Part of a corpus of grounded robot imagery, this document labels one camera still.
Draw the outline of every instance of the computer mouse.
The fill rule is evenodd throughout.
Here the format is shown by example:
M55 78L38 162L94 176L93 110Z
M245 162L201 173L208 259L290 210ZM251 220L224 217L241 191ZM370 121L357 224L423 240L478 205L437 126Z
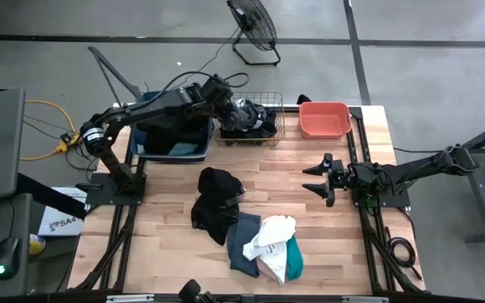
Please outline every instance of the computer mouse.
M8 237L0 241L0 280L11 279L20 269L20 239Z

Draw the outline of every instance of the black fan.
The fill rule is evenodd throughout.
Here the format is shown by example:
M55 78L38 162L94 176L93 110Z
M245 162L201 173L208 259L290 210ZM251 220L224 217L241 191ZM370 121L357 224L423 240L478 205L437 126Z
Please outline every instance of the black fan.
M246 65L276 66L280 62L280 55L276 50L276 29L273 21L270 19L267 10L259 0L228 0L227 6L232 11L233 17L241 31L233 42L233 50L241 57ZM254 44L259 50L274 51L278 57L275 62L250 63L237 50L235 45L241 39L243 33L248 37L250 42Z

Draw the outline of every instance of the wire basket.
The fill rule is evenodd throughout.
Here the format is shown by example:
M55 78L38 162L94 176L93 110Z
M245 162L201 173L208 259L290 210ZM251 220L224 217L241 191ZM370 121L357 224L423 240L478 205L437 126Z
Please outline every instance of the wire basket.
M280 140L285 138L284 99L282 98L282 93L233 92L232 101L237 101L241 98L248 99L254 104L262 105L267 110L272 110L276 113L276 118L274 119L276 134L270 138L222 138L220 121L214 119L215 129L213 131L213 138L215 138L219 146L276 146Z

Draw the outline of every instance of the white cloth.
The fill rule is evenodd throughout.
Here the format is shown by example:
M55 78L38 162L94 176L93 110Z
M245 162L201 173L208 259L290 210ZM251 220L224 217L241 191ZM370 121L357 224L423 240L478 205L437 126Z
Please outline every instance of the white cloth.
M293 237L295 224L295 219L284 215L273 215L264 219L258 234L242 248L242 255L248 260L259 257L272 270L280 285L285 282L285 243Z

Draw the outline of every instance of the wooden tabletop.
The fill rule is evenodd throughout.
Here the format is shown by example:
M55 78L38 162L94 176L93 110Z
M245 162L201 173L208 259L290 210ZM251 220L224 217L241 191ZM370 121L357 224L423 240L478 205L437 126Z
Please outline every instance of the wooden tabletop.
M396 163L391 137L381 106L363 106L366 134L373 162ZM354 138L360 151L356 124ZM113 149L122 161L130 129L121 131ZM366 295L371 292L360 218L350 192L336 191L336 204L305 190L303 183L322 183L324 177L301 170L317 165L324 152L350 162L347 138L306 140L298 130L297 114L285 115L285 139L276 147L219 147L211 149L203 164L165 165L148 163L146 197L138 207L125 293L174 293L196 279L202 290L215 294L274 295ZM291 215L296 219L296 239L303 254L302 276L279 286L262 274L258 279L229 269L226 247L215 243L206 231L192 229L190 210L199 196L198 177L205 167L229 171L239 178L247 193L241 211L261 215ZM99 171L105 172L102 163ZM82 282L100 260L108 243L113 206L98 207L88 215L72 267L69 287ZM121 225L126 218L122 215ZM404 237L414 246L408 219L395 209L384 209L383 220L393 237ZM115 256L112 281L120 251ZM381 285L385 286L382 261L376 257ZM419 287L411 270L406 275Z

